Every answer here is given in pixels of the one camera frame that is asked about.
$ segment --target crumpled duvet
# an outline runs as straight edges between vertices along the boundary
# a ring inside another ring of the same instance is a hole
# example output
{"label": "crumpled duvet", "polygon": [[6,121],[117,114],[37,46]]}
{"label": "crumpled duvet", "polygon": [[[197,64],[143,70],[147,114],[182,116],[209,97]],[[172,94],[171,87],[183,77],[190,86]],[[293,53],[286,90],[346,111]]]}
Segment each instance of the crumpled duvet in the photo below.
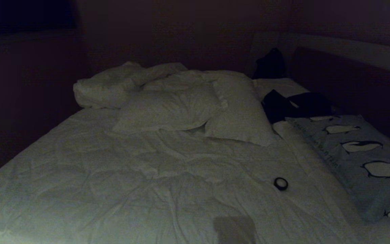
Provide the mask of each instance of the crumpled duvet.
{"label": "crumpled duvet", "polygon": [[122,136],[116,114],[84,109],[1,168],[0,243],[355,242],[282,140]]}

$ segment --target white bed sheet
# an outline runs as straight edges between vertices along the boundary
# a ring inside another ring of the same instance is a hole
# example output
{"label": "white bed sheet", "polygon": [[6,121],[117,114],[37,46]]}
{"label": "white bed sheet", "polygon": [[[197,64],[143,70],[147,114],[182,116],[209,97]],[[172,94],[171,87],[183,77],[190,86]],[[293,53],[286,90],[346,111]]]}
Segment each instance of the white bed sheet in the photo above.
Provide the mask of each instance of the white bed sheet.
{"label": "white bed sheet", "polygon": [[84,109],[1,168],[0,243],[219,243],[230,228],[258,244],[359,242],[286,141],[120,136],[116,115]]}

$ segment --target white pillow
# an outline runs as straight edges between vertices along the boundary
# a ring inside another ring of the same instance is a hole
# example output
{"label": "white pillow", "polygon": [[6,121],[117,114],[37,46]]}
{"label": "white pillow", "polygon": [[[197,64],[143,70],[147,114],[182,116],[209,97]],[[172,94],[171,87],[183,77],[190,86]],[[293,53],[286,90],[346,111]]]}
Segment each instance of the white pillow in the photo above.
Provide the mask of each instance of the white pillow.
{"label": "white pillow", "polygon": [[309,92],[290,78],[254,79],[253,82],[260,101],[262,101],[273,89],[286,98]]}
{"label": "white pillow", "polygon": [[203,72],[199,70],[182,71],[166,78],[149,82],[143,86],[143,91],[168,91],[177,92],[189,89],[194,85],[209,82],[203,78]]}
{"label": "white pillow", "polygon": [[112,130],[123,134],[188,130],[200,127],[221,108],[226,108],[226,101],[220,101],[208,83],[176,93],[140,91],[131,94]]}
{"label": "white pillow", "polygon": [[127,99],[127,91],[139,90],[129,77],[144,69],[135,62],[126,62],[90,79],[80,79],[73,85],[74,98],[84,108],[119,108]]}
{"label": "white pillow", "polygon": [[277,140],[248,77],[220,75],[213,82],[228,107],[213,116],[205,126],[205,136],[234,139],[268,146]]}
{"label": "white pillow", "polygon": [[142,68],[135,62],[107,69],[73,85],[76,102],[84,108],[119,108],[127,92],[139,91],[140,84],[187,70],[181,63],[166,63]]}
{"label": "white pillow", "polygon": [[237,71],[230,71],[230,70],[208,70],[208,71],[204,71],[204,74],[206,74],[206,77],[216,77],[216,78],[220,78],[223,75],[240,76],[242,78],[247,78],[247,76],[243,73]]}
{"label": "white pillow", "polygon": [[133,83],[135,83],[135,85],[141,86],[147,82],[151,82],[155,79],[161,79],[180,71],[187,71],[187,68],[179,62],[171,62],[146,68],[145,70],[132,75],[131,78],[133,79]]}

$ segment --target pillow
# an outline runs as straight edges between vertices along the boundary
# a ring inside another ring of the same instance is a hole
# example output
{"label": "pillow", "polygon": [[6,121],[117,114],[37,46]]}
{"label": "pillow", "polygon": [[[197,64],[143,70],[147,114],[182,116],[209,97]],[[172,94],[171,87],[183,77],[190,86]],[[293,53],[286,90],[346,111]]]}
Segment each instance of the pillow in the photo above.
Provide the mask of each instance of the pillow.
{"label": "pillow", "polygon": [[119,108],[127,92],[139,91],[140,84],[187,70],[181,63],[166,63],[142,68],[134,62],[107,69],[73,85],[76,102],[84,108]]}
{"label": "pillow", "polygon": [[290,78],[281,79],[254,79],[255,90],[260,101],[272,90],[277,90],[284,97],[309,92]]}
{"label": "pillow", "polygon": [[264,112],[271,124],[285,120],[286,116],[294,117],[293,115],[297,113],[297,108],[291,105],[291,103],[276,90],[272,90],[267,94],[261,104],[263,105]]}
{"label": "pillow", "polygon": [[239,76],[242,78],[248,78],[245,74],[237,72],[237,71],[230,71],[230,70],[208,70],[203,72],[205,76],[207,77],[215,77],[219,78],[222,76]]}
{"label": "pillow", "polygon": [[155,79],[161,79],[170,74],[186,70],[187,68],[179,62],[164,63],[146,68],[143,71],[133,74],[131,78],[133,79],[133,83],[135,83],[135,85],[141,86]]}
{"label": "pillow", "polygon": [[198,70],[182,71],[145,84],[143,86],[143,91],[177,92],[186,90],[194,85],[209,82],[209,80],[203,78],[202,74],[203,72]]}
{"label": "pillow", "polygon": [[302,93],[288,97],[287,99],[299,107],[299,113],[302,116],[332,115],[332,103],[320,93]]}
{"label": "pillow", "polygon": [[286,118],[351,195],[366,222],[390,217],[390,139],[360,116]]}
{"label": "pillow", "polygon": [[118,108],[125,102],[127,91],[138,89],[128,77],[144,69],[135,62],[126,62],[90,79],[80,79],[73,85],[74,98],[83,108]]}
{"label": "pillow", "polygon": [[234,139],[268,146],[276,141],[263,107],[258,101],[252,80],[246,76],[205,74],[216,93],[228,102],[226,110],[213,116],[205,126],[205,136]]}
{"label": "pillow", "polygon": [[112,130],[123,134],[189,130],[206,123],[221,108],[226,108],[226,101],[218,99],[211,84],[176,93],[140,91],[131,94]]}

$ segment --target black tape roll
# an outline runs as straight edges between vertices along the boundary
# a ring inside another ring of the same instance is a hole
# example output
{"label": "black tape roll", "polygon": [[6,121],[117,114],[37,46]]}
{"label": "black tape roll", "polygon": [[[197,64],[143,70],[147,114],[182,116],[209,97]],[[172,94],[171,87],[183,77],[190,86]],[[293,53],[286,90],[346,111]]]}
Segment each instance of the black tape roll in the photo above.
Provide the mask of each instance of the black tape roll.
{"label": "black tape roll", "polygon": [[286,179],[278,177],[275,179],[274,186],[278,190],[285,190],[288,187],[288,182],[286,181]]}

